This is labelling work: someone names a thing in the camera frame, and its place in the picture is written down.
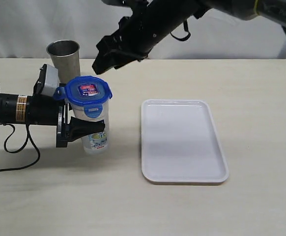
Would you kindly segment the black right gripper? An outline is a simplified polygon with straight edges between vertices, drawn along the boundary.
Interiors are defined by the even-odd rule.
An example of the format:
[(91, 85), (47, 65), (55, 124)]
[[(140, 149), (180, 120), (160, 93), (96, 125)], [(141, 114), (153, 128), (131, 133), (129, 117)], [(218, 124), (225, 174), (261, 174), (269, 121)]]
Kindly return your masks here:
[(96, 45), (98, 54), (92, 64), (96, 75), (148, 58), (150, 51), (168, 35), (180, 42), (190, 38), (188, 0), (129, 0), (128, 3), (132, 15), (122, 17), (118, 29)]

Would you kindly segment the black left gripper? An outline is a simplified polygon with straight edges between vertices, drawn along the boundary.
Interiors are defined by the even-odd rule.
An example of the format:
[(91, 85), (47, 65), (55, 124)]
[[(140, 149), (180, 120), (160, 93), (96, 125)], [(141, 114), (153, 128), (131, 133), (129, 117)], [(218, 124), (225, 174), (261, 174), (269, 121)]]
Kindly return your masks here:
[(26, 124), (56, 127), (56, 147), (66, 148), (68, 142), (104, 131), (102, 121), (87, 121), (72, 117), (68, 124), (68, 105), (45, 95), (29, 97), (26, 105)]

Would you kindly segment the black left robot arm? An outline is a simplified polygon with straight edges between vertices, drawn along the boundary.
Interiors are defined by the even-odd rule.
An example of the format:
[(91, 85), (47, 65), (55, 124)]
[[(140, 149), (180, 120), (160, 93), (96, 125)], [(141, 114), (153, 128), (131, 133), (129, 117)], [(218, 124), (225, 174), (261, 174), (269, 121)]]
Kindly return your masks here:
[(75, 117), (68, 121), (67, 112), (68, 104), (64, 100), (56, 101), (40, 94), (26, 96), (0, 93), (0, 125), (55, 126), (58, 148), (65, 148), (70, 142), (105, 129), (102, 121), (86, 121)]

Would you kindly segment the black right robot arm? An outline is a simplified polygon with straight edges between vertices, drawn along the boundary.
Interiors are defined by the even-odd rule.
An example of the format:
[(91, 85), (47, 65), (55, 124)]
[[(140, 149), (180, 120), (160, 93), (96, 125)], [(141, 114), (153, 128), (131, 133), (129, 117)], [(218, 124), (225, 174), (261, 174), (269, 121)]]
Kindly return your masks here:
[(129, 7), (132, 15), (122, 17), (118, 29), (97, 43), (98, 55), (92, 65), (97, 75), (146, 59), (180, 25), (187, 35), (177, 40), (188, 40), (187, 20), (199, 19), (211, 9), (246, 21), (267, 18), (281, 25), (286, 35), (286, 0), (106, 0), (104, 4)]

